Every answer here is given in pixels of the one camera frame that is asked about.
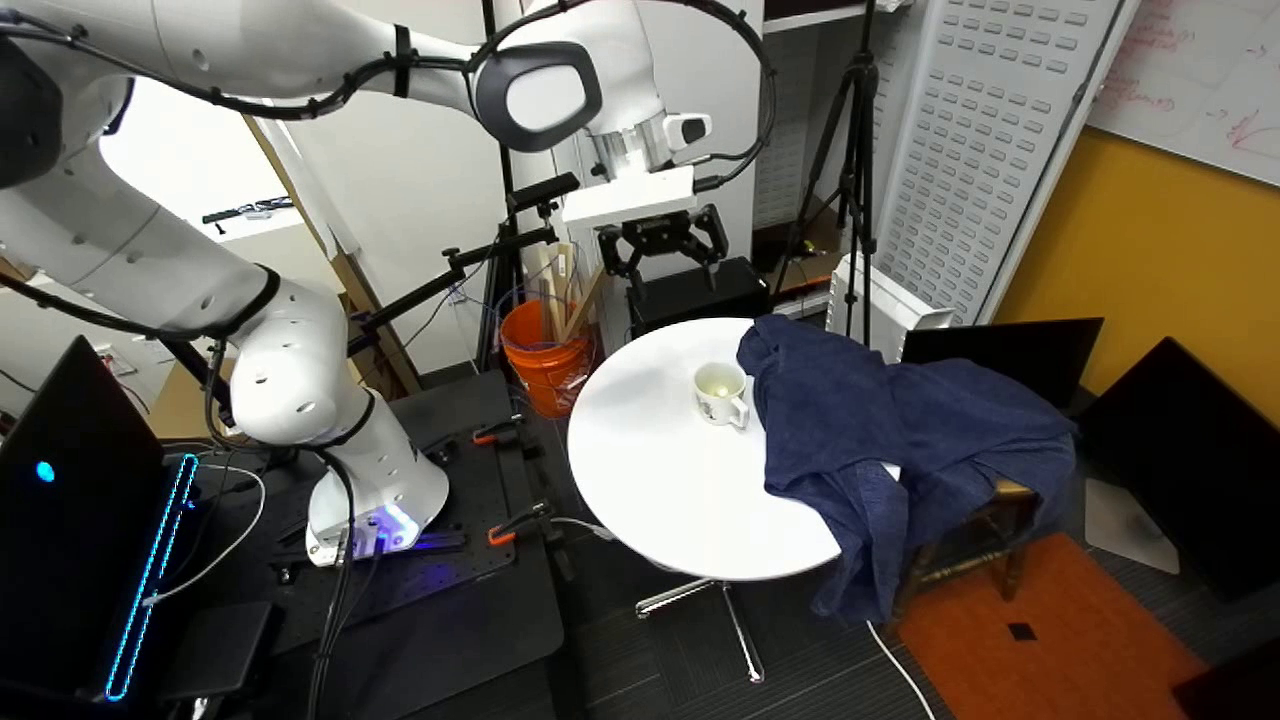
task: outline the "orange rug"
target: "orange rug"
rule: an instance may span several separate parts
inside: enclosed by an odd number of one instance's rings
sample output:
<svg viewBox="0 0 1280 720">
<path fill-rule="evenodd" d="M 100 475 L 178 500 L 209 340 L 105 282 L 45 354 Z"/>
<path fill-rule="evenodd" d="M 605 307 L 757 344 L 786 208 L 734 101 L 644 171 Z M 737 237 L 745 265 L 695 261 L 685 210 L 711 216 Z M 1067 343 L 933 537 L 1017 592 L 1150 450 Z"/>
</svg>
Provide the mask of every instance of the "orange rug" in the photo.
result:
<svg viewBox="0 0 1280 720">
<path fill-rule="evenodd" d="M 925 588 L 899 632 L 959 720 L 1184 717 L 1171 688 L 1207 669 L 1064 534 L 1029 548 L 1012 602 L 977 570 Z"/>
</svg>

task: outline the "blue cloth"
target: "blue cloth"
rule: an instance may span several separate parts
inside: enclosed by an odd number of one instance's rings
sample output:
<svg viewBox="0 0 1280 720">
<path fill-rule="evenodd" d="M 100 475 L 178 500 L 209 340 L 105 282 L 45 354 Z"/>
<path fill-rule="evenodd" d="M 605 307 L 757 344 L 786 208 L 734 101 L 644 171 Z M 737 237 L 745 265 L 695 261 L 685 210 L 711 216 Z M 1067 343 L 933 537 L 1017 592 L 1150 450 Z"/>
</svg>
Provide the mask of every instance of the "blue cloth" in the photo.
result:
<svg viewBox="0 0 1280 720">
<path fill-rule="evenodd" d="M 909 548 L 964 523 L 1009 478 L 1053 519 L 1075 465 L 1074 424 L 1021 384 L 968 360 L 886 365 L 879 352 L 780 315 L 748 331 L 767 432 L 764 486 L 822 515 L 840 544 L 820 615 L 884 621 Z M 881 461 L 902 468 L 895 482 Z"/>
</svg>

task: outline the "laptop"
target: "laptop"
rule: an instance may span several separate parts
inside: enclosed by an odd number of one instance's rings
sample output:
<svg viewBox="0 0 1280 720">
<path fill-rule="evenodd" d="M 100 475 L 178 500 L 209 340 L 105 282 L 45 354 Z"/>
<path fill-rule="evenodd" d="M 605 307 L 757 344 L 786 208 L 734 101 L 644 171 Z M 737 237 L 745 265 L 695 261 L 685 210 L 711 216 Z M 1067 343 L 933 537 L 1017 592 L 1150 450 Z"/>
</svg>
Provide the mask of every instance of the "laptop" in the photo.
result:
<svg viewBox="0 0 1280 720">
<path fill-rule="evenodd" d="M 160 633 L 147 632 L 157 623 L 141 598 L 169 560 L 196 464 L 165 465 L 146 420 L 77 337 L 0 445 L 4 706 L 47 702 L 72 716 L 125 703 L 155 661 Z"/>
<path fill-rule="evenodd" d="M 1280 580 L 1280 430 L 1166 337 L 1079 418 L 1084 447 L 1224 602 Z"/>
<path fill-rule="evenodd" d="M 1102 318 L 911 331 L 902 361 L 964 357 L 1020 382 L 1055 407 L 1068 407 L 1101 331 Z"/>
</svg>

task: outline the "yellow wall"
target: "yellow wall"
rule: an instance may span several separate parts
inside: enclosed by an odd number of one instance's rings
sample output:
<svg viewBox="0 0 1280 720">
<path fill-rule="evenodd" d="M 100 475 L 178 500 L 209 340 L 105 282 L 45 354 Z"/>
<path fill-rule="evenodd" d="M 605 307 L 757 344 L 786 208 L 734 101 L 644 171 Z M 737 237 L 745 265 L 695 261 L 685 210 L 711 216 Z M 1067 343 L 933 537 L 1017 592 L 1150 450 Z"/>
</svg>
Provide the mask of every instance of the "yellow wall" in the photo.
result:
<svg viewBox="0 0 1280 720">
<path fill-rule="evenodd" d="M 1280 424 L 1280 188 L 1085 128 L 996 322 L 1083 315 L 1089 391 L 1172 336 Z"/>
</svg>

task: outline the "gray carpet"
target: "gray carpet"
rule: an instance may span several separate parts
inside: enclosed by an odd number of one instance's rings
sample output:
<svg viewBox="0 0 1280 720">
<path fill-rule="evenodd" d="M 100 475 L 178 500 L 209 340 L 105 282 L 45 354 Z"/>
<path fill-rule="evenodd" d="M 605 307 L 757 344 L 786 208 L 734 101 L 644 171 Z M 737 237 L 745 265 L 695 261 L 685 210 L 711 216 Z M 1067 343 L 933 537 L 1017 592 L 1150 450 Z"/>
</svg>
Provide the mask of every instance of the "gray carpet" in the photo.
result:
<svg viewBox="0 0 1280 720">
<path fill-rule="evenodd" d="M 562 514 L 594 520 L 563 455 L 564 421 L 535 420 L 548 448 L 548 492 Z M 1235 605 L 1216 602 L 1190 575 L 1170 577 L 1084 543 L 1082 464 L 1061 529 L 1208 664 L 1280 637 L 1280 585 Z M 658 570 L 621 543 L 576 529 L 566 546 L 577 578 L 562 588 L 570 646 L 591 720 L 820 720 L 924 717 L 914 693 L 864 625 L 814 616 L 819 569 L 785 580 L 737 585 L 765 667 L 751 685 L 719 593 L 704 591 L 637 620 L 635 602 L 689 578 Z M 893 653 L 920 684 L 937 717 L 952 717 L 901 646 Z"/>
</svg>

